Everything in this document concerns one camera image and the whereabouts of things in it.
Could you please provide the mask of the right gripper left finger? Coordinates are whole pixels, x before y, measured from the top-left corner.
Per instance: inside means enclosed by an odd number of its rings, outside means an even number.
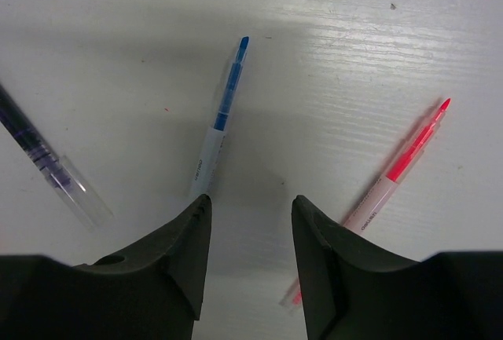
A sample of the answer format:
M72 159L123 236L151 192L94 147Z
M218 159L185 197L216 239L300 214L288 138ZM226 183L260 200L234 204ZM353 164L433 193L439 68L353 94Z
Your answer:
M4 339L189 339L200 319L211 200L92 265L1 259Z

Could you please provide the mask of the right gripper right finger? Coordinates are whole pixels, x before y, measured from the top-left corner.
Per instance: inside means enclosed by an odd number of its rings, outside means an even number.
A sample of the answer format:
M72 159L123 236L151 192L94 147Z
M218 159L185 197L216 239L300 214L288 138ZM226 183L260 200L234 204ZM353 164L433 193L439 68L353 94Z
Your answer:
M292 203L292 234L310 339L499 339L502 254L391 253Z

